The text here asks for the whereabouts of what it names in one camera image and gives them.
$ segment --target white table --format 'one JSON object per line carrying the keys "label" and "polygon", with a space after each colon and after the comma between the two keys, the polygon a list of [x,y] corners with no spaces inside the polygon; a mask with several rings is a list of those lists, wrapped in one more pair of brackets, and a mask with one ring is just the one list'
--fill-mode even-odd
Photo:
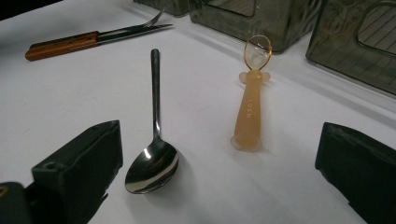
{"label": "white table", "polygon": [[[230,139],[244,92],[245,43],[164,14],[171,30],[98,48],[25,60],[30,45],[143,23],[157,9],[131,0],[64,0],[0,21],[0,182],[32,183],[30,169],[97,123],[119,119],[124,166],[90,223],[360,224],[346,198],[314,167],[324,122],[396,147],[395,100],[308,63],[309,35],[264,68],[264,150]],[[161,52],[162,134],[181,153],[163,188],[124,188],[152,139],[149,54]]]}

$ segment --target plastic spoon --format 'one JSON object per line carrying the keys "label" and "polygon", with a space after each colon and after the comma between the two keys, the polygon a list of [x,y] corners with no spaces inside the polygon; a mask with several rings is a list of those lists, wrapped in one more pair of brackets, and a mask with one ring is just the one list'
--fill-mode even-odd
{"label": "plastic spoon", "polygon": [[260,88],[271,76],[260,70],[268,64],[271,55],[271,42],[265,35],[254,35],[245,45],[244,60],[250,71],[239,75],[246,88],[231,139],[238,150],[256,151],[262,148]]}

